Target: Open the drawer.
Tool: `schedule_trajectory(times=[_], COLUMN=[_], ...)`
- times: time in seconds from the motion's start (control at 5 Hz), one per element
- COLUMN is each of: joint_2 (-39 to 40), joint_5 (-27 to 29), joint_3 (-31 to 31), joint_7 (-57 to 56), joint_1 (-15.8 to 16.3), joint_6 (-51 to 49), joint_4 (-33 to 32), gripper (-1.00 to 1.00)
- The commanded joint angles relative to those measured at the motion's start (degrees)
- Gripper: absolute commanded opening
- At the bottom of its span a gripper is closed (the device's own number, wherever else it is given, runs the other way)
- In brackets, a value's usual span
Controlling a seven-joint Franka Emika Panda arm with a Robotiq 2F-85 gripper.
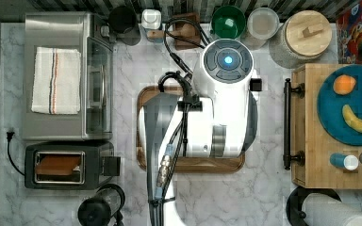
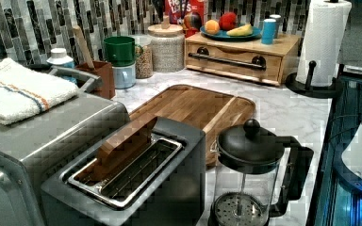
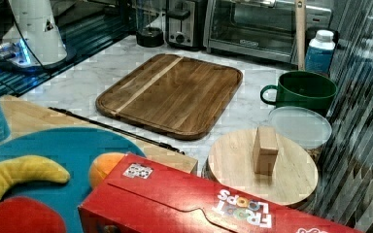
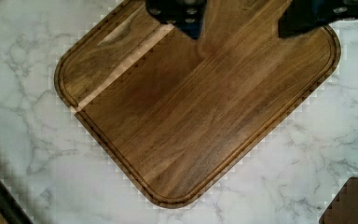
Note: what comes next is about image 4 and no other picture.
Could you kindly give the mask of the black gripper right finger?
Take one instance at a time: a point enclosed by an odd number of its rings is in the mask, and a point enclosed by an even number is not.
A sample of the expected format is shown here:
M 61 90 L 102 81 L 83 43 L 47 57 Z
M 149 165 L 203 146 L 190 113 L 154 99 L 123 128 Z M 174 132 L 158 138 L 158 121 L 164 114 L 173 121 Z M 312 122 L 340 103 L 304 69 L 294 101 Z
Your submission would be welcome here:
M 278 20 L 278 34 L 295 37 L 344 20 L 358 20 L 358 0 L 292 0 Z

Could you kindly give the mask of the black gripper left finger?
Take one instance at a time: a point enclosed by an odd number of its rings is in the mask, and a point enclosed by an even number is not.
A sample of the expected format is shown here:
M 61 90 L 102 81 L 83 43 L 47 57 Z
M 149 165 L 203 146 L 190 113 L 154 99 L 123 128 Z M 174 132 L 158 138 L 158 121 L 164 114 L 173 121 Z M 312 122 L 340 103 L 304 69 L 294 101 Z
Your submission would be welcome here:
M 207 0 L 145 0 L 148 14 L 161 24 L 172 24 L 191 39 L 200 37 Z

